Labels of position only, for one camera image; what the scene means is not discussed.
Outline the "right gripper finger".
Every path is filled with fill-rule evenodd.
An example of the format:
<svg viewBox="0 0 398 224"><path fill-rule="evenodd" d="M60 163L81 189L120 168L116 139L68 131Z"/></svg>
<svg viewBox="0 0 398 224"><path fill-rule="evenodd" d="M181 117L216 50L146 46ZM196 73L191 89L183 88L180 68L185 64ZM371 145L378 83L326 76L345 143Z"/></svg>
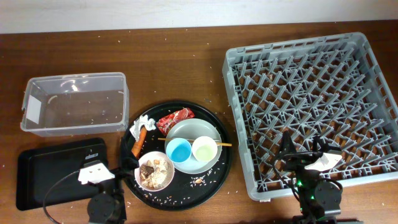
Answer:
<svg viewBox="0 0 398 224"><path fill-rule="evenodd" d="M282 155L293 154L293 153L297 152L295 144L294 144L292 138L290 137L290 134L288 131L283 132L282 142L280 144L279 152Z"/></svg>
<svg viewBox="0 0 398 224"><path fill-rule="evenodd" d="M333 146L323 143L319 136L313 138L312 151L313 152L328 152L333 150Z"/></svg>

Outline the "orange carrot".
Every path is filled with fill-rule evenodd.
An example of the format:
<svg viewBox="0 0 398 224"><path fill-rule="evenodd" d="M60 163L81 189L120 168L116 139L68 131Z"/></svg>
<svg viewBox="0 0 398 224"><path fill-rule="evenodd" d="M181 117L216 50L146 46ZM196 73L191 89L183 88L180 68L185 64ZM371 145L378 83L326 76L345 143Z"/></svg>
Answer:
<svg viewBox="0 0 398 224"><path fill-rule="evenodd" d="M144 140L146 138L146 134L147 134L147 130L146 128L143 126L141 128L141 131L139 133L139 139L135 141L131 152L133 153L133 155L138 159L140 157L140 153L141 153L141 149L142 146L144 144Z"/></svg>

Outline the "pink bowl with food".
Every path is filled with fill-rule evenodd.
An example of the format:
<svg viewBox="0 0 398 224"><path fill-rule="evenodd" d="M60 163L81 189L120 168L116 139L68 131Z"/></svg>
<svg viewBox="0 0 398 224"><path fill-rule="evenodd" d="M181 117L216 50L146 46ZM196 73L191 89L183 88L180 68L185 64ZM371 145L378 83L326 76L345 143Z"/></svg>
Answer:
<svg viewBox="0 0 398 224"><path fill-rule="evenodd" d="M154 151L139 159L139 167L134 170L134 177L144 190L158 192L171 183L174 173L174 164L166 154Z"/></svg>

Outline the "white tissue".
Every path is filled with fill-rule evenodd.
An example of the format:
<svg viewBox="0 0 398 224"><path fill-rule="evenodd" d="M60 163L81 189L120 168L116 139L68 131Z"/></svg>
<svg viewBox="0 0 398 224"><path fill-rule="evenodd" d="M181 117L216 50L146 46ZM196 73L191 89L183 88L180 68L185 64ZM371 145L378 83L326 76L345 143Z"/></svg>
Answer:
<svg viewBox="0 0 398 224"><path fill-rule="evenodd" d="M147 131L153 131L156 129L155 120L149 118L148 115L141 115L133 125L129 128L130 133L136 141L140 140L141 129L146 128Z"/></svg>

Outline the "red snack wrapper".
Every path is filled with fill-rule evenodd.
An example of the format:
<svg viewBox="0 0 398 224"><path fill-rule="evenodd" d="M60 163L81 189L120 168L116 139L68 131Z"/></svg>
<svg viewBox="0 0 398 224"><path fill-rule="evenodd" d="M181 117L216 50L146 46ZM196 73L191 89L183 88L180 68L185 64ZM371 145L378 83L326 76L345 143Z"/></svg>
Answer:
<svg viewBox="0 0 398 224"><path fill-rule="evenodd" d="M194 117L195 114L190 108L183 108L160 118L158 122L156 122L156 126L160 132L166 136L177 123Z"/></svg>

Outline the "blue cup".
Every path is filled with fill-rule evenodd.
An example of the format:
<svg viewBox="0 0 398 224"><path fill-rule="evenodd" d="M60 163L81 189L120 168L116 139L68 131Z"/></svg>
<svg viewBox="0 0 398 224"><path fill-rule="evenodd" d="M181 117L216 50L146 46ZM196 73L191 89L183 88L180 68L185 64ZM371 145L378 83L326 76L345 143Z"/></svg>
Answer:
<svg viewBox="0 0 398 224"><path fill-rule="evenodd" d="M191 157L192 146L186 139L175 138L167 144L165 153L172 162L183 163Z"/></svg>

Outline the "wooden chopstick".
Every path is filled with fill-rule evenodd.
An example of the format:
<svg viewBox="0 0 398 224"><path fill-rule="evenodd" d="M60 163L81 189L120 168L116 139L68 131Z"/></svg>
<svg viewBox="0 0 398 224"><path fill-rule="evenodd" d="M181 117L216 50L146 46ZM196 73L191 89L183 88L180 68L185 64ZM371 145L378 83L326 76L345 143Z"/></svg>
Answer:
<svg viewBox="0 0 398 224"><path fill-rule="evenodd" d="M158 138L158 140L161 140L161 141L171 141L173 139L177 139L177 138ZM184 140L187 140L188 142L192 142L192 143L195 141L193 139L184 139ZM216 143L217 146L226 146L226 147L231 147L232 146L231 143L218 142L218 141L215 141L215 143Z"/></svg>

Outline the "grey plate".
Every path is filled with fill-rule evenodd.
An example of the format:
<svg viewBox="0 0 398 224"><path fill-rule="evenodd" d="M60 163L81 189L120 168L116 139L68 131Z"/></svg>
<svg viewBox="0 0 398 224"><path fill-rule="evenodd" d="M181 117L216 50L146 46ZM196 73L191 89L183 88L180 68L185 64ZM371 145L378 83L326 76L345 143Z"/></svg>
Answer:
<svg viewBox="0 0 398 224"><path fill-rule="evenodd" d="M177 123L167 134L167 138L184 138L195 140L201 136L208 136L216 142L222 142L221 135L218 130L209 122L191 118ZM188 161L183 163L175 163L174 167L180 172L186 174L200 174L211 169L220 158L222 147L217 146L215 157L209 162L200 162L196 160L192 154Z"/></svg>

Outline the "white cup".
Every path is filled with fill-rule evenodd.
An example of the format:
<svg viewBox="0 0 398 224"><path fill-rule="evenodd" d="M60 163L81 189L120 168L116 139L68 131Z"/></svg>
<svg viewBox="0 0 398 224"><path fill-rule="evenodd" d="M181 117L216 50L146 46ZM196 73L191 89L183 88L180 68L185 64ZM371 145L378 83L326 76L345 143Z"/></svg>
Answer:
<svg viewBox="0 0 398 224"><path fill-rule="evenodd" d="M215 158L217 152L218 146L215 140L208 136L196 138L192 144L192 153L200 162L210 162Z"/></svg>

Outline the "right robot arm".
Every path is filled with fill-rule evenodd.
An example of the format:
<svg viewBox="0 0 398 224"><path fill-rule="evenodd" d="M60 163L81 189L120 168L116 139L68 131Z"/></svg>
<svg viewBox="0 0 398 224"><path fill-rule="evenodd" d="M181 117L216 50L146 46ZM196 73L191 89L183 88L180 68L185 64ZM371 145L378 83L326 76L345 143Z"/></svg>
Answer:
<svg viewBox="0 0 398 224"><path fill-rule="evenodd" d="M312 150L298 152L288 131L282 135L279 153L275 156L272 169L279 180L283 180L275 167L277 161L284 161L284 170L295 174L296 182L288 184L300 204L299 216L290 221L293 224L350 224L359 220L339 220L343 186L321 173L337 165L342 158L339 147L323 143L319 136L313 138Z"/></svg>

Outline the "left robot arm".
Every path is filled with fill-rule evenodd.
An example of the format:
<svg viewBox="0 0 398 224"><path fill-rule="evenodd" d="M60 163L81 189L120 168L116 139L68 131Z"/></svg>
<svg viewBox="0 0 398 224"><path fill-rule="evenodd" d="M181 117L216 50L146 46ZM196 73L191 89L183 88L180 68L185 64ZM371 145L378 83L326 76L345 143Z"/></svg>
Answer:
<svg viewBox="0 0 398 224"><path fill-rule="evenodd" d="M78 149L84 154L78 161L82 162L81 167L58 180L46 192L42 201L42 208L47 218L57 223L56 219L47 210L47 198L54 189L70 177L77 175L77 180L82 185L91 185L98 188L98 193L93 196L87 205L89 223L124 223L127 219L124 203L124 190L120 189L121 181L134 175L138 168L138 157L127 147L125 139L121 140L121 154L125 158L121 166L115 169L108 169L105 161L101 160L101 154L93 151L94 146L104 143L100 138L86 139L61 145L62 149Z"/></svg>

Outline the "grey dishwasher rack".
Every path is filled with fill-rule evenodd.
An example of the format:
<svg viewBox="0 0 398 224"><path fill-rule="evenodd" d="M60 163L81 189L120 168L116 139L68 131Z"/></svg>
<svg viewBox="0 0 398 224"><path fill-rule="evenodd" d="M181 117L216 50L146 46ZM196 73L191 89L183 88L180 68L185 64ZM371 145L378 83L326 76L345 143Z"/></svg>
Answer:
<svg viewBox="0 0 398 224"><path fill-rule="evenodd" d="M345 187L397 178L397 104L364 34L232 48L222 72L252 200L291 195L274 159L284 132L299 152L315 136L339 147L323 176Z"/></svg>

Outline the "black round tray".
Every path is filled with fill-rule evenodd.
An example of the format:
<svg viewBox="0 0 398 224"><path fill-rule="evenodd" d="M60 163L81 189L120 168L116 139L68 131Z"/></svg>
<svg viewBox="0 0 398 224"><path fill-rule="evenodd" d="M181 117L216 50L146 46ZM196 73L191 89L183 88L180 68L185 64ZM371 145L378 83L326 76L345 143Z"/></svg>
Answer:
<svg viewBox="0 0 398 224"><path fill-rule="evenodd" d="M193 111L195 119L210 124L207 132L214 139L229 142L226 127L218 117L205 107L188 101L168 101L143 112L156 121L183 108ZM212 198L222 187L229 174L233 153L226 146L218 148L217 156L209 164L193 171L175 168L171 183L158 192L150 192L139 186L135 177L124 179L129 190L150 207L165 211L182 211L199 206Z"/></svg>

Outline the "black rectangular tray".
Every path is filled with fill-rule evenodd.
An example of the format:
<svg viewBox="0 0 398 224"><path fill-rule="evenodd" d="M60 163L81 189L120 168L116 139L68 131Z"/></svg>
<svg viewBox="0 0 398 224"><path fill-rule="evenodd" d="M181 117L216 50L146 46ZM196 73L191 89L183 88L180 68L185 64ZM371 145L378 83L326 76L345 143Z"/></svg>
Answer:
<svg viewBox="0 0 398 224"><path fill-rule="evenodd" d="M42 207L53 184L97 159L108 166L106 145L101 138L23 151L17 162L16 207L21 211ZM77 178L78 173L55 187L46 205L91 198L98 193L96 187L81 185Z"/></svg>

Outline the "clear plastic bin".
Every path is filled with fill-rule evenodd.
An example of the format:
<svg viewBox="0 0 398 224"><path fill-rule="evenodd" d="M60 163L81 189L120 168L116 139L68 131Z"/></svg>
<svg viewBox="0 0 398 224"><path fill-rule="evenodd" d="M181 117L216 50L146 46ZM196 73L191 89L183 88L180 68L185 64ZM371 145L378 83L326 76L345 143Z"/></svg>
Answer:
<svg viewBox="0 0 398 224"><path fill-rule="evenodd" d="M105 72L31 78L22 110L21 129L42 137L125 131L126 76Z"/></svg>

